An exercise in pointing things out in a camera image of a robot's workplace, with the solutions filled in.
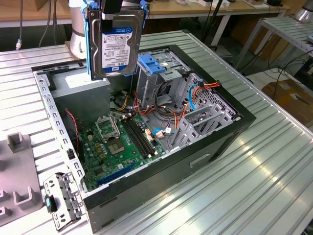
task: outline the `motherboard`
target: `motherboard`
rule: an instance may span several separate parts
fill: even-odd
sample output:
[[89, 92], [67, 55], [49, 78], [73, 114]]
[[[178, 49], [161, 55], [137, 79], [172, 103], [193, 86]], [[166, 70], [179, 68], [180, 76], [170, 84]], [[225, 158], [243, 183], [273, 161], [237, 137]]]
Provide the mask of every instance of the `motherboard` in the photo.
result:
[[84, 147], [85, 184], [89, 191], [165, 154], [140, 115], [100, 118], [80, 131]]

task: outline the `hard drive label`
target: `hard drive label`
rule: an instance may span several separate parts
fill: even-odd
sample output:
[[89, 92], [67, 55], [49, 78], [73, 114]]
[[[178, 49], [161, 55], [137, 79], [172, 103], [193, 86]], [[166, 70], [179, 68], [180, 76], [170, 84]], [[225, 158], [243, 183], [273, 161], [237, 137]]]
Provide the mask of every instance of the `hard drive label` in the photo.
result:
[[102, 68], [105, 72], [126, 68], [131, 51], [127, 42], [132, 34], [133, 29], [130, 27], [116, 27], [102, 34]]

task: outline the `green circuit board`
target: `green circuit board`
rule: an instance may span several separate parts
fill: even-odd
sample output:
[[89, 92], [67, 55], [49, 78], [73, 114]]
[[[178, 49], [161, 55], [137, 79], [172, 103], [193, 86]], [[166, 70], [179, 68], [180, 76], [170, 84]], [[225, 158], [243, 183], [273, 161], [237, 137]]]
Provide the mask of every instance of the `green circuit board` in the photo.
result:
[[[148, 128], [139, 115], [135, 115], [133, 121], [143, 126], [143, 128]], [[165, 154], [161, 144], [154, 142], [155, 146], [151, 143], [149, 144], [158, 154], [152, 155], [151, 158], [143, 158], [121, 121], [117, 120], [116, 124], [120, 132], [119, 138], [113, 138], [106, 143], [102, 140], [96, 125], [79, 133], [84, 146], [85, 161], [81, 161], [81, 164], [85, 171], [84, 182], [88, 191], [96, 189], [99, 186], [99, 181], [106, 177], [112, 176], [117, 172], [120, 173], [122, 170], [129, 172], [130, 168], [134, 170]], [[105, 122], [100, 129], [102, 133], [107, 134], [113, 128], [110, 122]]]

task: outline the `metal workbench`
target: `metal workbench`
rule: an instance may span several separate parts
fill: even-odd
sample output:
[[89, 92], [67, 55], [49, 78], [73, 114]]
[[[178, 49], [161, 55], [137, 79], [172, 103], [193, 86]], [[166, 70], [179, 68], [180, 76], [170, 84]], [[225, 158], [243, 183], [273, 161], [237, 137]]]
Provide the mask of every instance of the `metal workbench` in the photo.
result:
[[263, 18], [259, 20], [245, 46], [241, 50], [235, 68], [238, 69], [262, 27], [267, 28], [268, 32], [258, 46], [258, 49], [255, 51], [256, 54], [265, 45], [271, 34], [277, 34], [294, 46], [288, 55], [286, 55], [287, 60], [284, 62], [283, 66], [291, 59], [296, 48], [302, 50], [304, 53], [308, 52], [308, 55], [313, 56], [313, 44], [307, 40], [308, 36], [313, 35], [313, 23], [301, 23], [292, 17]]
[[[211, 165], [97, 234], [300, 234], [313, 218], [313, 135], [182, 31], [143, 35], [140, 48], [179, 45], [256, 117]], [[39, 182], [66, 170], [31, 66], [70, 60], [65, 46], [0, 53], [0, 138], [31, 135]], [[45, 207], [0, 234], [57, 234]], [[90, 234], [86, 217], [63, 234]]]

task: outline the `wooden shelf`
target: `wooden shelf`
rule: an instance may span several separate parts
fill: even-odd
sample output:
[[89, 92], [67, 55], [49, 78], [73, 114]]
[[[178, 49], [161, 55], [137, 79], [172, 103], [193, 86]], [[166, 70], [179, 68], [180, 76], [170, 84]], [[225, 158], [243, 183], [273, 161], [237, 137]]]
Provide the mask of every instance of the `wooden shelf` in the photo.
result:
[[[197, 13], [208, 13], [210, 7], [204, 7], [198, 3], [191, 3], [188, 6], [183, 6], [178, 4], [175, 0], [170, 2], [156, 1], [151, 3], [150, 14], [151, 15], [169, 15], [169, 14], [197, 14]], [[286, 10], [289, 9], [287, 5], [283, 7], [274, 7], [271, 6], [270, 10], [276, 9]], [[229, 7], [220, 8], [219, 12], [257, 12], [265, 11], [266, 9], [257, 9], [252, 6], [249, 6], [241, 0], [237, 0], [234, 3], [231, 3]], [[23, 11], [23, 20], [46, 20], [48, 15], [48, 2], [37, 12], [35, 11]], [[57, 18], [58, 19], [70, 19], [70, 12], [67, 0], [57, 0]], [[14, 7], [7, 7], [0, 5], [0, 21], [19, 21], [20, 20], [20, 9]]]

